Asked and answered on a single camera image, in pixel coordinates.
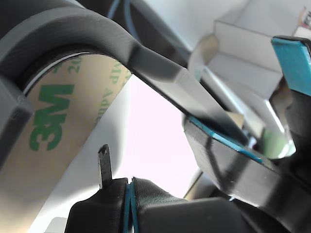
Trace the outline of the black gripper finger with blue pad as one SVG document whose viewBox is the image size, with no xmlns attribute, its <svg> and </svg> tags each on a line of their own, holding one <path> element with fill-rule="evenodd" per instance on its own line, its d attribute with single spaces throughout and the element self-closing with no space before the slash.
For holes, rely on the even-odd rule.
<svg viewBox="0 0 311 233">
<path fill-rule="evenodd" d="M 310 226 L 311 193 L 292 177 L 195 118 L 185 120 L 184 130 L 199 168 L 218 189 L 261 209 L 283 226 Z"/>
<path fill-rule="evenodd" d="M 291 166 L 311 167 L 311 41 L 302 37 L 275 36 L 271 44 L 289 87 L 292 103 L 285 116 L 296 147 Z"/>
</svg>

